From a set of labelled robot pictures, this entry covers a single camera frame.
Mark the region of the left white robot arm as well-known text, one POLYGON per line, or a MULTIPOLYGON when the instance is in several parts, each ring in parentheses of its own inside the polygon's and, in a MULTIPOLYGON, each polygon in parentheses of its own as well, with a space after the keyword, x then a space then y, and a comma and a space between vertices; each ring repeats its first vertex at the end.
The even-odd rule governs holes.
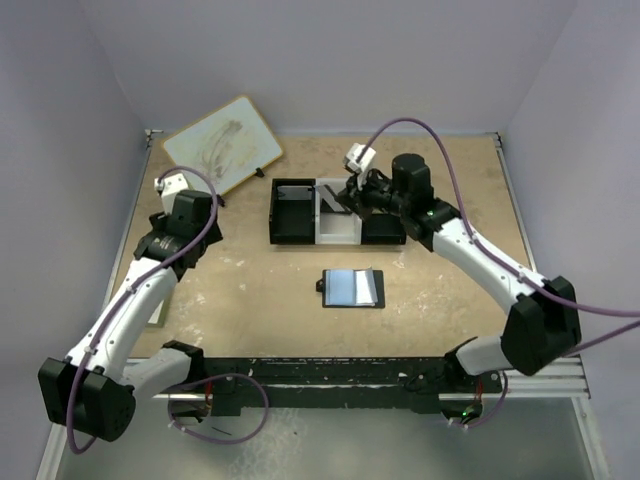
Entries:
POLYGON ((163 209, 133 254, 125 278, 91 329, 66 354, 48 358, 37 379, 49 420, 92 439, 112 442, 129 426, 137 403, 202 369, 200 348, 170 341, 129 368, 132 349, 152 315, 207 248, 222 240, 218 198, 164 190, 163 209))

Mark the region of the black leather card holder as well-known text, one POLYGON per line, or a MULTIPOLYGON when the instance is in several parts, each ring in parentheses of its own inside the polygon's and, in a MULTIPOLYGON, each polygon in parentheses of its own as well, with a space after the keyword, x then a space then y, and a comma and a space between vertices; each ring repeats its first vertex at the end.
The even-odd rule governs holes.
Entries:
POLYGON ((376 269, 328 269, 316 282, 324 308, 371 308, 386 306, 384 273, 376 269))

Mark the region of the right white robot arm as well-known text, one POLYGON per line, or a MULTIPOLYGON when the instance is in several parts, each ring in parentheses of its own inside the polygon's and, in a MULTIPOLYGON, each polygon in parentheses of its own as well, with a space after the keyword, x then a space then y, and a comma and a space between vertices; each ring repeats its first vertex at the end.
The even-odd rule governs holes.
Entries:
POLYGON ((408 237, 456 265, 507 316, 501 334, 470 339, 449 352, 455 373, 515 369, 532 376, 579 344, 579 316, 570 306, 575 290, 568 280, 549 280, 488 242, 459 209, 436 197, 421 156, 395 157, 391 176, 372 163, 363 145, 353 144, 343 160, 350 176, 336 201, 361 219, 375 211, 397 217, 408 237))

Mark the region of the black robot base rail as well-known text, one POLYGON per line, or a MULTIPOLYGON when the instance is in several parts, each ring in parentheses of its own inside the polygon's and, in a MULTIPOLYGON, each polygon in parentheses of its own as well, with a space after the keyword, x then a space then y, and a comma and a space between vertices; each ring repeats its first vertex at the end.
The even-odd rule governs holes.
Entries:
POLYGON ((399 409, 460 412, 477 394, 498 394, 495 370, 470 376, 449 357, 206 357, 196 356, 186 380, 165 389, 212 397, 211 414, 238 416, 244 408, 399 409))

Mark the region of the silver black striped card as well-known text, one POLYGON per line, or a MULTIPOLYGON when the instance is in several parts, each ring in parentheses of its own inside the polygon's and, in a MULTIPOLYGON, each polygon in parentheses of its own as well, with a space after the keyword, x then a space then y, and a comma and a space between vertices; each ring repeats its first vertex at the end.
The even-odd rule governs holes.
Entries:
POLYGON ((337 194, 328 184, 318 184, 315 186, 316 193, 320 199, 320 211, 324 213, 334 213, 350 215, 351 211, 345 208, 337 199, 337 194))

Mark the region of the black and white tray organizer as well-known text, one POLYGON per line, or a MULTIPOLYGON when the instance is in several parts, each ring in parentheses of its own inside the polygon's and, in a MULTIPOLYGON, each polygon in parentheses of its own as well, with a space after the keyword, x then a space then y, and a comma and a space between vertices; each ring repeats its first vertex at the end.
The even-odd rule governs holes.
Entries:
POLYGON ((406 234, 397 217, 374 213, 367 220, 357 215, 320 211, 315 186, 328 184, 337 194, 346 187, 342 178, 275 178, 272 180, 269 210, 269 240, 273 245, 354 245, 399 246, 406 234), (277 199, 280 185, 306 185, 313 188, 309 201, 277 199))

